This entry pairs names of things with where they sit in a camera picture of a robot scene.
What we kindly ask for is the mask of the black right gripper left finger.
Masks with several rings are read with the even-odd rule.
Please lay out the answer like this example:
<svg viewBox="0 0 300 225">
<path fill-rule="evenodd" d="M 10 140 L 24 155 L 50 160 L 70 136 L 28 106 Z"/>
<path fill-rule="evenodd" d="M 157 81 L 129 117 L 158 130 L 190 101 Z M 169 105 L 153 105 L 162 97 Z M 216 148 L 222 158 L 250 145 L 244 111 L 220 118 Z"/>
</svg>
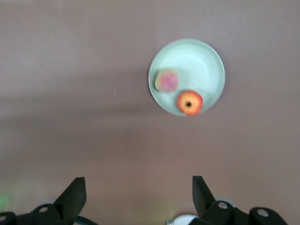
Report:
<svg viewBox="0 0 300 225">
<path fill-rule="evenodd" d="M 54 203 L 43 204 L 27 214 L 0 213 L 2 225 L 72 225 L 86 203 L 84 177 L 75 178 Z"/>
</svg>

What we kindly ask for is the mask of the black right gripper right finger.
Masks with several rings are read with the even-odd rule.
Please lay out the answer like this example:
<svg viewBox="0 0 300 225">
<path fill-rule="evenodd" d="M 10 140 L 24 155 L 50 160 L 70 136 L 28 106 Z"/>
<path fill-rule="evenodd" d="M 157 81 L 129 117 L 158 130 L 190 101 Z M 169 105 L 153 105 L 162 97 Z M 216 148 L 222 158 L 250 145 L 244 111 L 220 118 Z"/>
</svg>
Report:
<svg viewBox="0 0 300 225">
<path fill-rule="evenodd" d="M 217 201 L 202 176 L 193 176 L 193 203 L 198 217 L 193 225 L 286 225 L 274 210 L 254 207 L 244 213 L 229 202 Z"/>
</svg>

